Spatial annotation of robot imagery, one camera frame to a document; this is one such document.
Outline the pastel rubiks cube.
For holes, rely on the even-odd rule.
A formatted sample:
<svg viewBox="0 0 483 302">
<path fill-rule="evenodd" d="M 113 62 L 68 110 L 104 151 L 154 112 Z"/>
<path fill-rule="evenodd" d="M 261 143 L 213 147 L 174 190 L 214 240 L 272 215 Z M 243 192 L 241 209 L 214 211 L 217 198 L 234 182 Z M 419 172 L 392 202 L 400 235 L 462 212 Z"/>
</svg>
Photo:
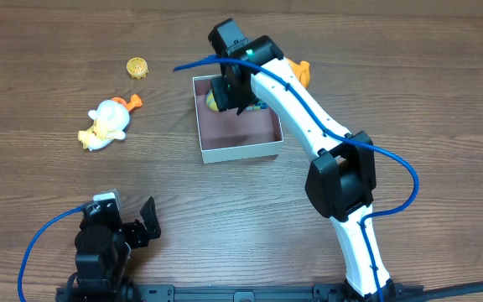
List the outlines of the pastel rubiks cube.
<svg viewBox="0 0 483 302">
<path fill-rule="evenodd" d="M 262 100 L 254 102 L 253 104 L 250 104 L 249 106 L 246 107 L 247 111 L 264 110 L 264 109 L 268 109 L 268 105 L 267 105 L 267 103 L 263 102 Z"/>
</svg>

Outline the white box pink interior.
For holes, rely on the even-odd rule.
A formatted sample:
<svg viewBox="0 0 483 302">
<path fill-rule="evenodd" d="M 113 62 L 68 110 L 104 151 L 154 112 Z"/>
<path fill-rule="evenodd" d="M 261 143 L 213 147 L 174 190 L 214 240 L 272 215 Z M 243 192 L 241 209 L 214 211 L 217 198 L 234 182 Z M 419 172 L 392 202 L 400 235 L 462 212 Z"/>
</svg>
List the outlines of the white box pink interior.
<svg viewBox="0 0 483 302">
<path fill-rule="evenodd" d="M 276 156 L 283 146 L 280 118 L 269 108 L 237 114 L 215 112 L 206 105 L 216 75 L 192 79 L 195 115 L 203 162 L 212 164 L 237 159 Z"/>
</svg>

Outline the orange rubber duck toy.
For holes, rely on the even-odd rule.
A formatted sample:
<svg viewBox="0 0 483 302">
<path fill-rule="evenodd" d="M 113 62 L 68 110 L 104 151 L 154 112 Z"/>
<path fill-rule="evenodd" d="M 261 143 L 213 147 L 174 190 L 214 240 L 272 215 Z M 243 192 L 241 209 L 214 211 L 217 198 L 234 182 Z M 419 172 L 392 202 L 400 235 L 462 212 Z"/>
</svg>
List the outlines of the orange rubber duck toy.
<svg viewBox="0 0 483 302">
<path fill-rule="evenodd" d="M 310 84 L 311 75 L 310 75 L 310 63 L 305 60 L 301 60 L 298 64 L 292 60 L 288 60 L 288 63 L 296 75 L 296 78 L 299 80 L 301 85 L 304 88 L 307 88 Z"/>
</svg>

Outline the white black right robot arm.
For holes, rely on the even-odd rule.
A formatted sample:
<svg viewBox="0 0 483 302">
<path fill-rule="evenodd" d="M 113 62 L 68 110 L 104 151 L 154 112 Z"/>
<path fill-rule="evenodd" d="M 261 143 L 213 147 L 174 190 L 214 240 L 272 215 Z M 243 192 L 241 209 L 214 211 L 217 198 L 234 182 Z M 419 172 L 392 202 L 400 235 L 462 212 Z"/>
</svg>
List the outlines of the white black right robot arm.
<svg viewBox="0 0 483 302">
<path fill-rule="evenodd" d="M 212 86 L 219 111 L 242 113 L 258 101 L 287 124 L 309 159 L 305 192 L 331 220 L 346 264 L 346 282 L 360 299 L 382 301 L 391 283 L 373 231 L 376 148 L 351 133 L 308 93 L 306 75 L 266 35 L 209 34 L 222 78 Z"/>
</svg>

